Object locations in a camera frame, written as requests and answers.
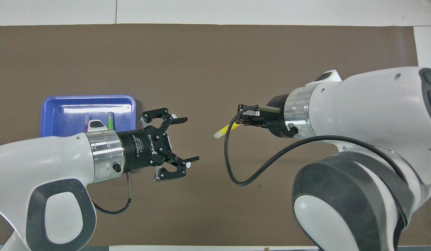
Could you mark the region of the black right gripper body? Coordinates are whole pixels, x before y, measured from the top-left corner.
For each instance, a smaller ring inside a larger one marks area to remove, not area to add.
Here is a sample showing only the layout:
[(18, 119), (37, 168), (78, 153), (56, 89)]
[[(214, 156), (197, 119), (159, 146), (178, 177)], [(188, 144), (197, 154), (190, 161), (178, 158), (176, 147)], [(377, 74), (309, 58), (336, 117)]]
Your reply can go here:
[(279, 138), (294, 138), (298, 133), (295, 126), (288, 127), (284, 120), (284, 105), (289, 95), (273, 97), (265, 106), (259, 106), (258, 112), (264, 118), (268, 129), (273, 135)]

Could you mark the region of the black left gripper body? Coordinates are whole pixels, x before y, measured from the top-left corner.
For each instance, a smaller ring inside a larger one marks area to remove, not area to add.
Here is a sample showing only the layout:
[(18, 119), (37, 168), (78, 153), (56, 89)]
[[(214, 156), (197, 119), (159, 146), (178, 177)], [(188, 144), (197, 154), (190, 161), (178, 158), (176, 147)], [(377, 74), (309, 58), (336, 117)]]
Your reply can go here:
[(146, 127), (143, 130), (117, 132), (124, 149), (124, 172), (148, 166), (160, 166), (166, 162), (166, 157), (159, 150), (171, 150), (169, 136), (163, 135), (156, 139), (156, 127)]

